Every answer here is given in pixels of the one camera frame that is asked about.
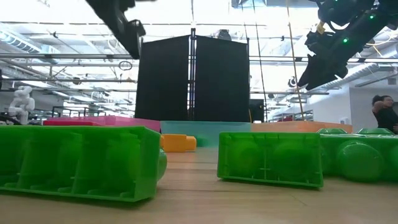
green plastic block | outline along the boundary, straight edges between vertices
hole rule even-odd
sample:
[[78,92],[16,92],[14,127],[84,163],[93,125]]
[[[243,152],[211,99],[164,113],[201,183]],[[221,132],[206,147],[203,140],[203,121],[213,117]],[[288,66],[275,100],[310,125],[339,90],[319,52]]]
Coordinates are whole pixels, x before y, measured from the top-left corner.
[[317,133],[221,133],[223,179],[323,187]]
[[167,156],[166,153],[164,152],[163,149],[160,149],[160,154],[159,154],[159,163],[158,163],[158,169],[157,169],[157,180],[159,181],[164,173],[166,172],[167,168]]
[[0,190],[151,198],[167,163],[159,161],[159,141],[160,134],[145,127],[0,126]]
[[325,175],[357,182],[398,181],[398,138],[393,135],[321,134],[321,143]]
[[320,134],[347,134],[344,129],[341,128],[323,128],[318,131]]
[[394,134],[392,131],[386,128],[363,128],[357,132],[357,134]]

orange toy brick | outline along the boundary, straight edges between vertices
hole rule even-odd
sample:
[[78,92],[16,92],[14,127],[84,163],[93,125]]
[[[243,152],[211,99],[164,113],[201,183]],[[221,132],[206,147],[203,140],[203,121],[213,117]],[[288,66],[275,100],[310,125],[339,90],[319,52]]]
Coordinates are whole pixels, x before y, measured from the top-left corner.
[[163,150],[165,152],[186,152],[194,151],[197,147],[197,140],[193,136],[184,134],[163,134]]

table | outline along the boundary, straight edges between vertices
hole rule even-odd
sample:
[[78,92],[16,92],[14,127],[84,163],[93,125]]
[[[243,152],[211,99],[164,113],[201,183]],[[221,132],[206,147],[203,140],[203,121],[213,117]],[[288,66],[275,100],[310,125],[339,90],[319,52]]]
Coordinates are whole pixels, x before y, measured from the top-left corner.
[[1,224],[397,223],[398,185],[325,179],[321,190],[221,181],[217,149],[167,154],[156,198],[134,205],[0,195]]

dark hair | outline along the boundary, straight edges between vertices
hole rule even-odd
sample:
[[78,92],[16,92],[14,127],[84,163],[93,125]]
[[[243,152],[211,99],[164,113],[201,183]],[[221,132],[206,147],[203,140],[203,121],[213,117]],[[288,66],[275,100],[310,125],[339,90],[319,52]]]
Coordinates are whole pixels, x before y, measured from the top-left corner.
[[373,99],[372,99],[372,106],[378,101],[384,101],[384,99],[387,98],[387,97],[391,98],[391,96],[389,96],[389,95],[384,95],[384,96],[376,95],[376,96],[374,96]]

black partition panel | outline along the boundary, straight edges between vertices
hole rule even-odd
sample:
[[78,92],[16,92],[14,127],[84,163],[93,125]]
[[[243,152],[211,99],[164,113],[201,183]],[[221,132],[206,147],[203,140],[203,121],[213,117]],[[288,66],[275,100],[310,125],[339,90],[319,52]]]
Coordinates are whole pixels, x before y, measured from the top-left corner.
[[142,45],[136,118],[187,120],[189,36]]
[[197,37],[196,121],[248,122],[249,81],[247,44]]

